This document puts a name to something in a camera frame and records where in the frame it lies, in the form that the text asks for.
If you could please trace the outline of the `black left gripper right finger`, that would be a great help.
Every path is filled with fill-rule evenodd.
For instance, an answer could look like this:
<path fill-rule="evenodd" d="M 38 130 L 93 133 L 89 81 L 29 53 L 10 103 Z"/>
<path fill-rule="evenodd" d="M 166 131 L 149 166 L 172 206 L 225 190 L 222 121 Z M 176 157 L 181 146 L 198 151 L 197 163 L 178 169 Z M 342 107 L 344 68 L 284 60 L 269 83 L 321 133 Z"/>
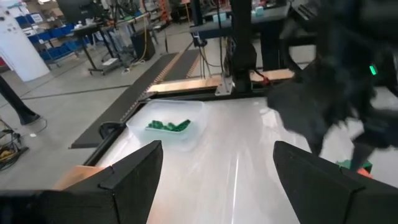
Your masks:
<path fill-rule="evenodd" d="M 397 224 L 397 188 L 284 141 L 273 160 L 300 223 Z"/>

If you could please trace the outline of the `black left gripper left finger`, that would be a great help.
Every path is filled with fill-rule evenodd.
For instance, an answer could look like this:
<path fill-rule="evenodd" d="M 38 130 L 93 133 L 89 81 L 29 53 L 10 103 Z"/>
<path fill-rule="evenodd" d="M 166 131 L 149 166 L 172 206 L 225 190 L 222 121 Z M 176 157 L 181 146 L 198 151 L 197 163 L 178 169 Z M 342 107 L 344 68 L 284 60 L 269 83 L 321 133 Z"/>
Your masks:
<path fill-rule="evenodd" d="M 164 152 L 152 141 L 93 178 L 99 210 L 93 223 L 146 223 L 159 184 Z"/>

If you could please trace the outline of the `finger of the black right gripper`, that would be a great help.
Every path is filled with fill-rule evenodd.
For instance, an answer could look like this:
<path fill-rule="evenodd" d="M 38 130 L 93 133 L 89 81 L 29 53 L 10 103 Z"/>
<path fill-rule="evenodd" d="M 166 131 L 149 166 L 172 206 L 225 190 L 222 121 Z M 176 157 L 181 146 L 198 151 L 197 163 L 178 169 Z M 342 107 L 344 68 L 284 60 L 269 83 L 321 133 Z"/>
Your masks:
<path fill-rule="evenodd" d="M 310 132 L 306 136 L 311 153 L 319 156 L 323 148 L 325 132 Z"/>
<path fill-rule="evenodd" d="M 373 153 L 373 147 L 365 143 L 354 143 L 353 155 L 351 159 L 351 170 L 358 170 L 366 163 L 369 156 Z"/>

